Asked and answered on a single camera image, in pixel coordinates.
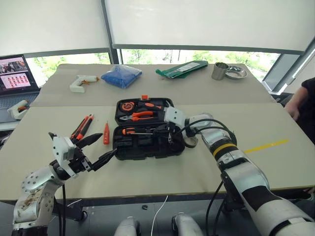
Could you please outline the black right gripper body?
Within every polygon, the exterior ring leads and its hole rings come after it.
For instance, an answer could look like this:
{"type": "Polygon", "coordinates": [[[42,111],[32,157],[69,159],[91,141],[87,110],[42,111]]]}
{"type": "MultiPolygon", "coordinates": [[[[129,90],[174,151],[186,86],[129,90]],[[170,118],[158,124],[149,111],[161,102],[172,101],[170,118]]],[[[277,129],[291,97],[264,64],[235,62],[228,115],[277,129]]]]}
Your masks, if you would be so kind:
{"type": "Polygon", "coordinates": [[[156,137],[160,143],[169,143],[169,140],[173,138],[176,130],[174,123],[162,124],[159,125],[156,129],[163,130],[163,135],[160,137],[156,137]]]}

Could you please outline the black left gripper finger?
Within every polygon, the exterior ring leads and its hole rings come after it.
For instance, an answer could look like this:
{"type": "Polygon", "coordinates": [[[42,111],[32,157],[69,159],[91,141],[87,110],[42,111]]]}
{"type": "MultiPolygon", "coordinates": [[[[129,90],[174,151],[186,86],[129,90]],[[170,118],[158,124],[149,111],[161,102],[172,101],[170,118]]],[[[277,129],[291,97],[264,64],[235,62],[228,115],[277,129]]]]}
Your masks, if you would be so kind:
{"type": "Polygon", "coordinates": [[[105,153],[104,155],[102,155],[96,162],[94,162],[91,165],[91,170],[96,172],[98,169],[106,165],[112,159],[112,157],[116,154],[116,152],[117,152],[117,149],[113,149],[105,153]]]}
{"type": "Polygon", "coordinates": [[[78,148],[84,148],[85,146],[89,146],[96,142],[103,134],[102,133],[95,133],[92,135],[89,135],[85,138],[82,139],[73,139],[73,143],[78,147],[78,148]]]}

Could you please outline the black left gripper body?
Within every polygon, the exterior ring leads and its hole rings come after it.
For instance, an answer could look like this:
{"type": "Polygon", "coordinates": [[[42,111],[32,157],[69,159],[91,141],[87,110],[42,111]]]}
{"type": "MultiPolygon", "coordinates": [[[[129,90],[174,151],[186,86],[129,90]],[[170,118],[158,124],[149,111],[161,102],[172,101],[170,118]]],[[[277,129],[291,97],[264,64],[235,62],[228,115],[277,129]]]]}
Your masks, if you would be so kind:
{"type": "Polygon", "coordinates": [[[73,158],[70,160],[69,167],[75,172],[84,172],[84,171],[90,171],[91,170],[91,162],[89,159],[85,156],[83,151],[76,147],[74,149],[74,155],[73,158]]]}

